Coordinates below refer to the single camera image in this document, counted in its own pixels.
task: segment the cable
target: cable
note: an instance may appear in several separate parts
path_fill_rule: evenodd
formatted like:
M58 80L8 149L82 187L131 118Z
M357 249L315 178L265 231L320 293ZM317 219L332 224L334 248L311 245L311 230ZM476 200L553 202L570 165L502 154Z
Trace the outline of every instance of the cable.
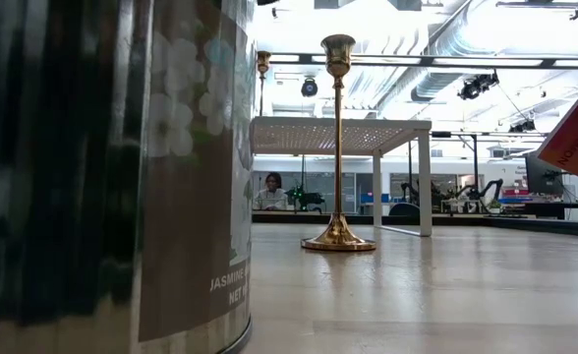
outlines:
M575 195L575 193L569 191L568 188L566 188L566 186L564 185L564 181L562 181L561 178L559 179L559 183L560 186L562 187L562 190L564 190L564 192L569 194L569 196L573 196L573 198L575 199L575 203L578 203L578 197Z
M505 92L505 90L501 87L501 84L497 84L497 86L501 90L501 92L503 92L503 95L505 95L505 98L507 98L507 100L510 103L512 103L514 108L516 108L516 110L518 111L518 114L520 114L521 117L523 117L523 119L525 119L526 121L529 121L530 119L528 117L526 117L525 114L523 114L523 112L518 108L518 106L516 105L516 103L514 103L512 98L510 98L509 95L507 94L507 92ZM539 131L536 128L534 128L534 132L539 133Z
M571 201L571 195L573 195L573 194L571 193L571 191L567 190L566 187L564 186L564 181L562 181L562 176L557 176L555 178L557 179L560 186L562 187L562 191L564 191L566 193L566 195L568 196L568 202L570 204L573 204L573 201ZM569 208L568 209L568 216L566 217L569 221L571 220L571 211L572 211L572 208Z

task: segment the person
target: person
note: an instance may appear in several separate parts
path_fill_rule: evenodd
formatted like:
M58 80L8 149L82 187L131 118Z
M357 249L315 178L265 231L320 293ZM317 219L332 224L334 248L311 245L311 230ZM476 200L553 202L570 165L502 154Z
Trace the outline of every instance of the person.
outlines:
M277 172L271 172L265 178L266 188L259 191L254 199L256 210L286 210L287 195L282 189L282 178Z

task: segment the desk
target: desk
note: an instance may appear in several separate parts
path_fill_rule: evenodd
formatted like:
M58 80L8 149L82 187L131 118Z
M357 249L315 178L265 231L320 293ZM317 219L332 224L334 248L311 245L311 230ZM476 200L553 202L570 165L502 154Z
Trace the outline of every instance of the desk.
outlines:
M373 166L373 195L382 196L380 160L388 152L418 140L418 171L420 174L420 236L431 236L431 121L391 119L343 119L341 140L346 155L369 156ZM252 120L253 153L272 154L334 154L337 139L334 119L312 117L256 117ZM375 209L381 209L375 199ZM380 212L372 218L374 227L382 226Z
M383 211L384 215L389 214L389 209L393 207L396 203L381 203L382 207L387 207L387 210ZM359 205L359 215L374 215L375 214L375 204L374 203L361 203Z
M252 215L322 215L319 211L298 211L298 210L252 210Z
M464 201L464 200L457 200L457 201L442 201L441 202L441 206L439 208L439 210L442 213L450 213L451 212L451 206L452 205L456 205L457 206L457 213L463 213L463 214L468 214L468 213L481 213L483 211L482 209L482 202L481 201ZM475 211L474 212L464 212L459 211L459 208L464 208L466 206L470 206L470 205L474 205L475 206Z
M578 203L523 203L503 205L505 211L512 213L533 214L536 217L555 217L564 220L564 210L578 208Z

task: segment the ceiling duct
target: ceiling duct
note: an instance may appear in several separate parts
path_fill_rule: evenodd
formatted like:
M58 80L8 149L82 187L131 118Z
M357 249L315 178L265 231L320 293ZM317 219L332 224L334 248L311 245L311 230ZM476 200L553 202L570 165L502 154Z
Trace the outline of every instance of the ceiling duct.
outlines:
M422 0L388 0L398 11L421 11Z
M519 8L519 9L577 9L578 2L563 2L553 0L529 0L529 1L499 1L496 7Z
M257 5L265 6L265 5L273 4L275 2L278 2L278 0L257 0Z
M315 0L314 8L316 10L334 10L340 9L355 0Z
M340 9L355 0L315 0L316 10ZM387 0L398 11L421 11L422 0Z
M485 0L469 1L456 15L441 35L425 48L423 55L433 56L484 56L493 55L496 48L480 48L471 45L466 40L466 31L462 30L468 25L468 18L472 16ZM460 78L463 73L430 73L426 68L410 68L400 77L396 85L379 104L379 110L388 103L410 97L401 94L411 92L411 99L415 102L429 102L443 89Z

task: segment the ductwork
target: ductwork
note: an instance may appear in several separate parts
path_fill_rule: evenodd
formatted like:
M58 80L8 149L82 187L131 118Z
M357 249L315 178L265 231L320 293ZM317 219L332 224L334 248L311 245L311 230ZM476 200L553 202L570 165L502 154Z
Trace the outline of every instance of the ductwork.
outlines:
M316 10L334 10L342 8L355 0L315 0L314 9Z
M421 11L423 2L421 0L387 0L398 11Z
M479 47L472 45L466 39L468 34L465 29L468 26L468 18L486 0L471 1L453 19L437 40L430 43L423 55L432 56L465 56L465 55L493 55L501 48ZM379 110L386 107L392 101L409 100L403 96L411 92L411 99L416 102L429 102L443 89L459 79L463 73L430 73L426 68L410 68L396 82L383 100L378 105Z
M376 24L384 24L387 20L392 18L399 19L406 15L399 14L399 11L394 5L401 5L392 3L391 0L354 0L352 4L346 4L342 9L352 16L357 13L364 12L370 9L378 16L374 15L371 20ZM389 25L381 28L383 34L386 34ZM401 30L394 34L389 34L388 37L372 38L371 40L360 41L355 48L361 48L360 51L366 53L379 54L398 54L409 55L413 52L418 52L426 47L428 42L428 34L426 29L409 28L404 32ZM400 75L401 70L397 68L364 68L361 74L356 79L347 80L346 95L349 99L344 99L344 108L364 108L374 109L382 97L385 97L389 89L395 85Z

